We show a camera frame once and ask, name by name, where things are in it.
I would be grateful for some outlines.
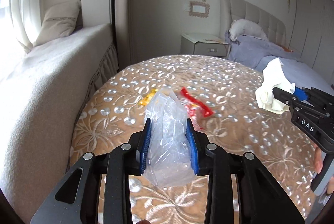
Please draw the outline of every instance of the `hand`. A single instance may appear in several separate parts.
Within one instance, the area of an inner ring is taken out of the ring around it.
[[[139,221],[137,224],[151,224],[149,221],[146,219]]]
[[[315,147],[315,152],[314,152],[313,165],[316,173],[319,174],[322,170],[321,149],[316,144],[314,144],[314,147]],[[334,177],[331,178],[327,186],[327,194],[332,194],[333,192],[334,192]]]

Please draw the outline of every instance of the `blue gripper pad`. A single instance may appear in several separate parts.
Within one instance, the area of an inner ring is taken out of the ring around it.
[[[197,147],[196,147],[196,143],[195,143],[195,139],[194,139],[194,135],[193,135],[193,126],[191,123],[191,120],[188,119],[187,120],[187,129],[186,129],[186,138],[190,144],[190,161],[191,161],[191,168],[194,171],[195,175],[198,174],[199,172],[199,164],[198,164],[198,151],[197,151]]]
[[[139,162],[139,169],[141,174],[144,174],[144,170],[146,169],[146,158],[148,153],[148,148],[150,146],[150,140],[151,140],[151,122],[148,120],[148,128],[146,131],[146,136],[144,139],[143,147],[140,152],[140,162]]]
[[[308,96],[306,95],[306,93],[304,92],[304,90],[296,87],[295,92],[293,93],[298,100],[300,101],[307,101],[308,100]]]

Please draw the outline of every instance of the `drawer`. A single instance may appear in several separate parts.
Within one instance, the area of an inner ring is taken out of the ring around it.
[[[197,42],[195,44],[194,54],[225,57],[227,48],[227,44]]]

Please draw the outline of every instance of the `yellow candy wrapper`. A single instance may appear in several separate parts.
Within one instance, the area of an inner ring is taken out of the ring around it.
[[[140,105],[146,106],[150,102],[150,100],[153,98],[155,93],[158,92],[159,89],[152,88],[151,91],[139,102]]]

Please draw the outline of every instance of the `red candy wrapper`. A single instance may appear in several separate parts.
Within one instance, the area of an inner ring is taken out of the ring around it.
[[[213,114],[213,111],[203,102],[191,96],[185,87],[181,89],[179,94],[180,95],[178,96],[178,98],[181,103],[187,108],[188,117],[191,119],[195,131],[200,132],[202,128],[199,127],[197,120],[200,117],[211,116]]]

